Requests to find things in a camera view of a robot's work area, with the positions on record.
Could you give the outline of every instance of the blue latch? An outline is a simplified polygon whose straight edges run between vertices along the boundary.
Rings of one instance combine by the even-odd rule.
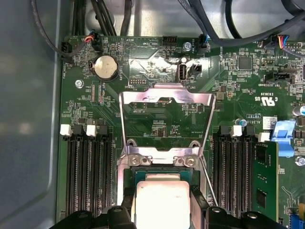
[[[295,150],[291,146],[291,139],[295,129],[295,121],[278,121],[274,126],[271,141],[278,142],[279,156],[291,157],[295,154]]]

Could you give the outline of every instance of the cable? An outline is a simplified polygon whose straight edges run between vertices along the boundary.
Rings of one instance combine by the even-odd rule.
[[[281,36],[277,36],[277,38],[278,38],[278,44],[279,44],[279,46],[280,46],[280,49],[282,49],[283,46],[282,46],[282,39],[281,39]]]
[[[79,2],[79,8],[77,12],[77,26],[78,26],[78,35],[85,35],[85,14],[86,14],[86,5],[85,0],[77,0]]]
[[[215,193],[214,193],[214,191],[213,191],[213,187],[212,187],[212,184],[211,184],[211,181],[210,181],[210,178],[209,178],[209,175],[208,175],[208,172],[207,172],[205,163],[204,163],[204,161],[203,161],[203,157],[199,157],[199,160],[200,160],[200,163],[201,163],[201,165],[202,165],[202,167],[203,167],[203,172],[204,172],[206,181],[208,182],[208,186],[209,186],[209,189],[210,189],[210,192],[211,192],[211,195],[212,195],[214,204],[215,204],[216,206],[218,206],[218,203],[217,203],[217,200],[216,200],[216,196],[215,196]]]
[[[34,17],[34,20],[35,20],[35,24],[38,28],[38,31],[40,33],[40,35],[44,38],[45,42],[47,43],[47,45],[53,49],[56,53],[58,53],[59,55],[61,56],[64,56],[64,57],[73,57],[75,56],[76,54],[78,54],[83,47],[85,47],[86,45],[86,42],[82,42],[76,49],[74,49],[71,53],[66,53],[66,52],[63,52],[62,50],[58,49],[49,39],[48,35],[46,34],[44,28],[43,28],[43,25],[41,23],[41,20],[40,20],[40,17],[39,17],[39,14],[38,14],[38,9],[37,9],[37,2],[36,0],[30,0],[30,5],[31,5],[31,8],[32,8],[32,13],[33,13],[33,17]]]
[[[178,0],[178,1],[183,6],[184,9],[187,8],[188,4],[187,4],[186,0]],[[291,26],[295,25],[297,22],[299,22],[300,20],[305,18],[305,12],[302,12],[301,14],[288,20],[287,22],[285,22],[271,30],[265,31],[263,33],[255,35],[255,36],[242,38],[242,39],[220,39],[218,37],[217,33],[215,32],[213,26],[211,25],[203,7],[202,7],[200,0],[189,0],[189,2],[192,2],[192,4],[197,8],[197,11],[199,12],[199,15],[197,15],[197,17],[200,17],[200,19],[201,19],[200,20],[201,23],[197,22],[199,27],[202,28],[202,25],[204,25],[203,27],[206,28],[206,31],[207,31],[206,34],[209,35],[211,40],[215,44],[217,44],[219,46],[223,46],[223,47],[241,46],[241,45],[253,43],[255,41],[261,41],[271,35],[279,34],[280,32],[287,30],[288,28],[290,28]],[[190,16],[192,16],[195,13],[194,10],[190,6],[189,6],[187,12],[189,13]]]
[[[73,4],[73,16],[72,16],[72,35],[77,35],[77,16],[78,16],[78,1],[75,0]]]
[[[229,28],[230,33],[235,39],[240,39],[242,38],[241,35],[239,35],[239,32],[237,31],[233,18],[232,18],[232,3],[233,0],[225,0],[225,21],[227,23],[227,26]]]
[[[184,8],[184,10],[196,21],[196,23],[198,24],[199,28],[201,29],[201,31],[204,33],[204,35],[207,35],[208,32],[204,26],[204,24],[202,23],[202,21],[200,20],[200,18],[198,17],[197,13],[195,12],[196,9],[193,9],[187,2],[186,0],[178,0],[178,2],[182,5],[182,7]]]
[[[116,31],[115,28],[113,26],[110,14],[109,14],[109,10],[107,9],[107,6],[104,2],[104,0],[97,0],[97,3],[102,11],[102,14],[104,16],[105,22],[106,22],[106,26],[108,28],[108,31],[110,33],[111,36],[116,36]]]
[[[292,50],[290,50],[290,49],[285,47],[286,46],[286,42],[287,42],[287,40],[289,38],[288,35],[286,35],[286,36],[279,35],[279,36],[277,36],[277,38],[278,38],[278,43],[279,43],[279,46],[280,46],[281,50],[283,50],[284,52],[286,52],[286,53],[288,53],[290,55],[293,55],[295,57],[302,58],[302,59],[305,58],[305,55],[298,54],[298,53],[296,53],[296,52],[294,52],[294,51],[292,51]]]
[[[296,16],[304,11],[293,0],[281,0],[281,1],[285,9],[293,16]]]
[[[100,7],[99,7],[97,1],[96,0],[91,0],[91,3],[92,3],[92,6],[93,6],[93,9],[95,11],[97,21],[100,24],[102,33],[105,36],[110,36],[110,33],[109,33],[109,31],[107,29],[107,26],[106,26],[105,19],[104,19],[103,15],[102,15],[102,12],[100,11]]]
[[[284,48],[282,48],[282,50],[284,51],[284,52],[286,52],[286,53],[288,53],[288,54],[291,54],[291,55],[293,55],[293,56],[296,56],[296,57],[298,57],[298,58],[305,58],[305,55],[302,55],[302,54],[298,54],[298,53],[296,53],[296,52],[293,52],[293,51],[291,51],[290,49],[288,49],[288,48],[286,48],[286,47],[284,47]]]
[[[289,38],[288,35],[284,38],[284,40],[283,40],[283,48],[286,46],[286,42],[287,42],[288,38]]]
[[[124,19],[122,22],[122,27],[120,32],[121,36],[127,36],[131,17],[132,17],[132,0],[125,0]]]

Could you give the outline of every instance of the ram slot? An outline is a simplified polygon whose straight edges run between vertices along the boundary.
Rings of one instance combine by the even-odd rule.
[[[223,150],[223,154],[225,156],[225,180],[223,181],[224,183],[224,189],[225,189],[225,208],[228,209],[230,207],[230,156],[231,156],[231,142],[230,142],[230,137],[225,138],[225,149]]]
[[[81,166],[81,194],[80,210],[87,210],[87,191],[88,191],[88,141],[84,140],[82,145],[82,166]]]
[[[237,176],[237,171],[236,171],[236,167],[237,167],[237,152],[236,152],[236,144],[235,142],[231,141],[231,149],[230,149],[230,155],[229,155],[229,160],[230,160],[230,171],[228,172],[228,176],[230,176],[229,178],[229,193],[230,193],[230,206],[229,206],[229,210],[231,211],[233,216],[236,216],[236,176]]]
[[[248,172],[248,161],[249,161],[249,141],[245,138],[242,142],[242,154],[241,154],[241,211],[247,211],[248,205],[248,189],[249,189],[249,172]]]
[[[72,158],[74,154],[74,141],[71,141],[70,139],[67,142],[67,153],[68,153],[68,158],[67,158],[67,189],[66,189],[66,216],[70,215],[73,212],[73,209],[71,207],[72,205],[72,200],[73,200],[73,193],[71,190],[73,190],[73,179],[72,179]]]
[[[99,180],[100,176],[100,141],[91,142],[91,212],[94,216],[98,216],[98,202],[99,202]]]
[[[71,140],[67,161],[67,215],[79,210],[81,141]]]
[[[221,142],[218,141],[218,137],[214,135],[213,137],[213,160],[212,160],[212,187],[214,190],[214,194],[217,198],[217,201],[219,201],[219,191],[218,191],[218,184],[219,184],[219,177],[218,177],[218,152],[220,150],[220,144]]]
[[[87,192],[86,192],[86,210],[87,211],[92,211],[92,184],[93,184],[93,169],[92,169],[92,158],[93,158],[93,141],[91,139],[88,139],[87,143],[87,148],[88,148],[88,160],[87,160],[87,165],[88,165],[88,170],[87,170]]]
[[[112,146],[109,140],[103,142],[103,184],[102,184],[102,207],[111,204],[112,193]]]
[[[225,137],[215,136],[213,149],[213,187],[215,196],[221,207],[225,208],[228,202],[227,187],[227,151]]]
[[[237,217],[241,215],[242,204],[242,174],[244,173],[242,168],[242,146],[240,138],[233,139],[234,151],[235,151],[235,214]]]

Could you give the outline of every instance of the green circuit board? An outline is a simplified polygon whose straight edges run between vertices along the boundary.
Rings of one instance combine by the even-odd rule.
[[[68,37],[66,42],[77,46],[83,37]],[[102,142],[98,151],[107,153],[108,168],[100,161],[96,164],[99,178],[95,178],[97,192],[97,213],[103,207],[116,204],[116,161],[122,153],[122,124],[119,109],[119,93],[123,91],[145,91],[154,83],[181,83],[177,79],[177,63],[182,57],[187,59],[188,76],[182,84],[191,93],[214,93],[215,111],[209,136],[204,149],[209,174],[213,173],[214,137],[219,126],[231,128],[236,119],[244,119],[247,125],[255,127],[255,133],[271,132],[276,121],[295,119],[292,109],[304,105],[305,79],[304,60],[288,56],[278,48],[264,49],[260,42],[243,47],[223,48],[208,43],[204,51],[198,49],[198,38],[175,38],[174,44],[164,42],[164,37],[102,37],[102,53],[97,53],[90,44],[73,58],[73,64],[64,63],[62,70],[61,124],[108,126],[111,143],[106,147]],[[185,51],[183,44],[192,45]],[[287,46],[301,51],[305,44],[288,42]],[[101,81],[91,70],[90,62],[99,55],[110,55],[119,64],[119,75],[110,82]],[[191,72],[201,66],[199,73]],[[286,71],[293,75],[289,82],[266,82],[265,76],[273,72]],[[83,82],[82,88],[75,86],[76,80]],[[127,139],[133,139],[138,146],[154,146],[159,150],[172,147],[188,147],[194,140],[200,141],[205,131],[208,109],[202,104],[177,104],[171,98],[161,98],[157,103],[131,103],[124,107],[127,121]],[[71,147],[95,147],[85,143],[76,146],[62,140],[59,151],[59,176],[57,220],[67,213],[67,185],[74,179],[73,191],[81,186],[82,171],[80,165],[68,163]],[[266,209],[271,210],[269,217],[283,219],[289,225],[289,214],[296,213],[298,199],[305,194],[302,177],[305,169],[295,163],[297,156],[305,156],[305,140],[294,139],[295,156],[286,158],[272,155],[269,170],[274,170],[269,179],[275,179],[270,185],[263,185],[266,197]],[[88,167],[93,166],[88,159]],[[73,177],[69,175],[71,167],[78,166]],[[108,179],[107,199],[100,201],[103,192],[103,177]],[[259,175],[253,174],[254,183],[259,183]],[[259,210],[253,199],[251,209]],[[83,204],[75,200],[72,211],[93,207],[92,200]]]

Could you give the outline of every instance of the connector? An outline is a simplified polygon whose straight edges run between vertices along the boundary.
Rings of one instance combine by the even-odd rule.
[[[272,35],[272,36],[268,37],[267,39],[263,40],[262,44],[261,44],[261,46],[264,49],[274,48],[274,47],[276,47],[278,45],[279,45],[279,43],[278,43],[277,35]]]
[[[185,63],[179,64],[177,68],[177,81],[178,82],[185,81],[186,73],[187,73],[187,69]]]
[[[294,156],[295,151],[291,146],[293,133],[295,130],[295,120],[278,121],[274,126],[271,141],[279,145],[279,156]]]
[[[73,47],[69,42],[62,42],[61,43],[61,51],[65,53],[71,53],[73,51]],[[62,61],[66,63],[73,63],[72,57],[61,56]]]
[[[95,30],[91,31],[91,35],[93,35],[94,39],[91,41],[91,46],[96,52],[102,52],[102,38],[99,33]]]
[[[264,76],[265,83],[289,82],[294,83],[294,77],[291,73],[276,72]]]

